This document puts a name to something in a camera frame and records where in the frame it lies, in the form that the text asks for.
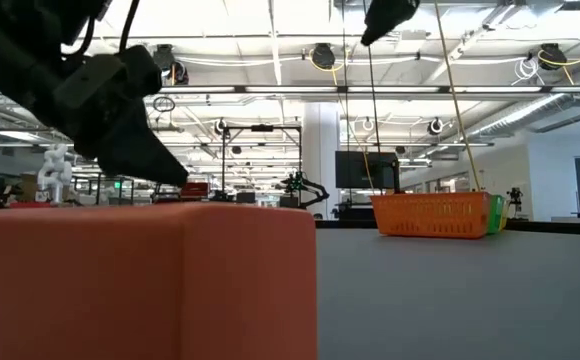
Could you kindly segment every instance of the column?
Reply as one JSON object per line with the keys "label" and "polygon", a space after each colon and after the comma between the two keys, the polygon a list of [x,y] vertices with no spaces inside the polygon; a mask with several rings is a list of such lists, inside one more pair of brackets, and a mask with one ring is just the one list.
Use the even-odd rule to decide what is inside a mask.
{"label": "column", "polygon": [[[335,152],[339,150],[339,104],[306,103],[303,116],[302,166],[306,177],[323,185],[330,198],[308,207],[312,214],[321,214],[324,220],[334,220],[331,212],[339,203],[341,194],[336,187]],[[303,192],[301,201],[315,198]]]}

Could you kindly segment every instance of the orange foam block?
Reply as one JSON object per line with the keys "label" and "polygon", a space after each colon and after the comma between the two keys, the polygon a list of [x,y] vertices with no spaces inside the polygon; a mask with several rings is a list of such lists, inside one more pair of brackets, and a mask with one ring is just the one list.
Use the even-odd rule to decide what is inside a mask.
{"label": "orange foam block", "polygon": [[0,210],[0,360],[316,360],[315,236],[250,206]]}

